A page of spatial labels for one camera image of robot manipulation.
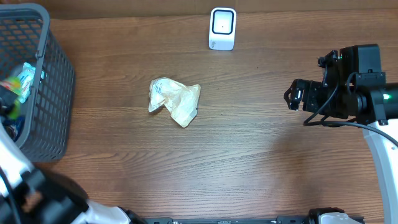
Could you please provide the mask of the beige snack bag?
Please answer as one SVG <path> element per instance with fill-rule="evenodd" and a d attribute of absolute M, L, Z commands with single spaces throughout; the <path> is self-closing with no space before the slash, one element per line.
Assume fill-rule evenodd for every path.
<path fill-rule="evenodd" d="M 186 128 L 198 113 L 201 86 L 186 86 L 170 78 L 152 80 L 149 87 L 149 112 L 164 106 L 170 117 L 182 128 Z"/>

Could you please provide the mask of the green toilet tissue pack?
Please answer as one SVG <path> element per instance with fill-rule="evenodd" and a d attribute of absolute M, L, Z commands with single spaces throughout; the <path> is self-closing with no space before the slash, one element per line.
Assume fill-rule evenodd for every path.
<path fill-rule="evenodd" d="M 21 83 L 21 94 L 18 100 L 21 104 L 24 104 L 30 95 L 30 87 L 34 84 L 35 67 L 25 62 L 22 66 L 22 71 L 18 74 L 17 78 Z"/>

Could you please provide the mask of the colourful Haribo candy bag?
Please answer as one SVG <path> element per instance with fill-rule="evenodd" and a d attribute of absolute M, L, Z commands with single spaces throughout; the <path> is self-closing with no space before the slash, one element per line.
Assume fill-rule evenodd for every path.
<path fill-rule="evenodd" d="M 1 116 L 17 119 L 20 114 L 21 94 L 22 87 L 18 78 L 9 77 L 1 81 Z"/>

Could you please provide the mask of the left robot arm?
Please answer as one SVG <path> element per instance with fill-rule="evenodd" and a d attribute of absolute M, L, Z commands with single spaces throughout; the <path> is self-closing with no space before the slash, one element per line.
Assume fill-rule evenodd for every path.
<path fill-rule="evenodd" d="M 107 207 L 35 167 L 1 127 L 1 223 L 145 224 L 130 210 Z"/>

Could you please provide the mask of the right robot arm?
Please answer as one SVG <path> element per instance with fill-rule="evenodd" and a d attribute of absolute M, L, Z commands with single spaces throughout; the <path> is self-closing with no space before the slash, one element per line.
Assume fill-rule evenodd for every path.
<path fill-rule="evenodd" d="M 295 79 L 284 93 L 304 126 L 363 130 L 381 191 L 385 223 L 397 223 L 397 84 L 386 82 L 377 44 L 332 50 L 318 58 L 323 80 Z"/>

